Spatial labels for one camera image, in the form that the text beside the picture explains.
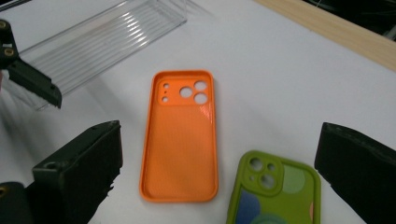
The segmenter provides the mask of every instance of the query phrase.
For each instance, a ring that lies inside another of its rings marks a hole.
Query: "transparent plastic container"
[[[124,1],[25,49],[21,57],[65,96],[186,21],[185,0]],[[48,105],[7,78],[3,87],[34,109]]]

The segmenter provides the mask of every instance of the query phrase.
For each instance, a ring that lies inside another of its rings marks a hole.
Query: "black plastic part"
[[[27,194],[35,223],[88,223],[121,166],[120,123],[91,127],[33,168]]]
[[[34,223],[22,184],[17,182],[0,184],[0,223]]]
[[[336,124],[323,123],[315,168],[367,223],[393,223],[396,151]]]
[[[61,91],[49,77],[20,58],[11,25],[4,20],[0,20],[0,69],[8,70],[10,80],[61,108]]]

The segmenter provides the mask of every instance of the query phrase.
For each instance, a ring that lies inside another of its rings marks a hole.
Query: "phone case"
[[[320,223],[320,178],[302,163],[260,151],[239,162],[227,223]]]
[[[218,191],[213,77],[165,71],[152,80],[140,194],[151,202],[203,202]]]

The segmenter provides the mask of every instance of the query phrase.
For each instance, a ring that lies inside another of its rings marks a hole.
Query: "orange phone case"
[[[140,194],[151,202],[203,202],[218,191],[214,82],[165,71],[152,80]]]

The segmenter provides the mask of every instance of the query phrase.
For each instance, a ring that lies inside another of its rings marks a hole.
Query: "screw hole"
[[[47,169],[51,169],[51,170],[55,170],[58,168],[58,163],[57,162],[49,162],[47,164],[44,165]]]
[[[13,49],[5,49],[4,54],[6,56],[12,56],[12,55],[14,55],[14,50]]]

